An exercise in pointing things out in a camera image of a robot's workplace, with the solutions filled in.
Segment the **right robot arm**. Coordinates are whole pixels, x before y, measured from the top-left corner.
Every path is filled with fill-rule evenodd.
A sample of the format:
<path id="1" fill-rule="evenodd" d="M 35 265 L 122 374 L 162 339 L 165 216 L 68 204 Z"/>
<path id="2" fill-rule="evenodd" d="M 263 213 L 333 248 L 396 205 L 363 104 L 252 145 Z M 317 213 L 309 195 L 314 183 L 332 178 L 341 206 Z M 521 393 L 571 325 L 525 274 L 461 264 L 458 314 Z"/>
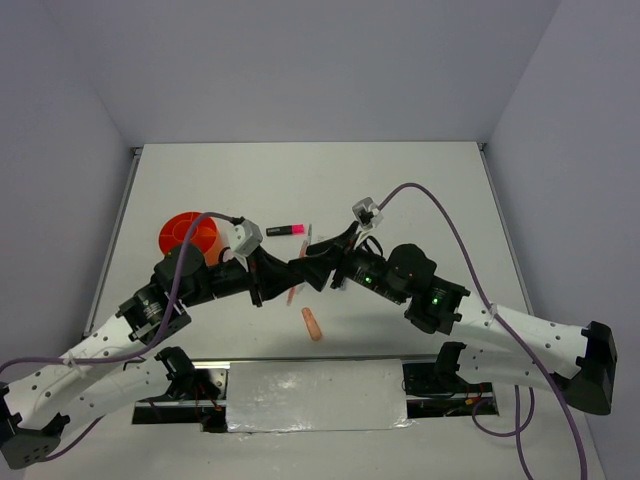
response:
<path id="1" fill-rule="evenodd" d="M 415 244 L 382 256 L 356 238 L 349 229 L 289 265 L 316 290 L 350 280 L 405 305 L 405 318 L 420 331 L 448 336 L 434 369 L 442 389 L 457 391 L 467 381 L 514 383 L 557 392 L 585 413 L 610 414 L 618 355 L 609 326 L 567 325 L 506 308 L 438 277 L 435 262 Z"/>

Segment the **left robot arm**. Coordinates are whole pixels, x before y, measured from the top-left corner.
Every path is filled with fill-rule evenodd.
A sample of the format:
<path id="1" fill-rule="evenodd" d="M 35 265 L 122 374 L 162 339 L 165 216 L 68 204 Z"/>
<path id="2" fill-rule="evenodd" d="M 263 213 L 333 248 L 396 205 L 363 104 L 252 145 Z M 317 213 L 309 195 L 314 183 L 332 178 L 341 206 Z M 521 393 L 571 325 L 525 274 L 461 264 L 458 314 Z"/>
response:
<path id="1" fill-rule="evenodd" d="M 122 406 L 182 399 L 201 388 L 205 381 L 192 360 L 165 343 L 190 323 L 188 307 L 243 292 L 260 306 L 302 281 L 294 263 L 263 249 L 246 264 L 231 259 L 209 266 L 197 247 L 174 248 L 150 282 L 80 343 L 59 357 L 22 358 L 38 369 L 1 387 L 1 454 L 8 467 L 57 458 L 66 435 Z"/>

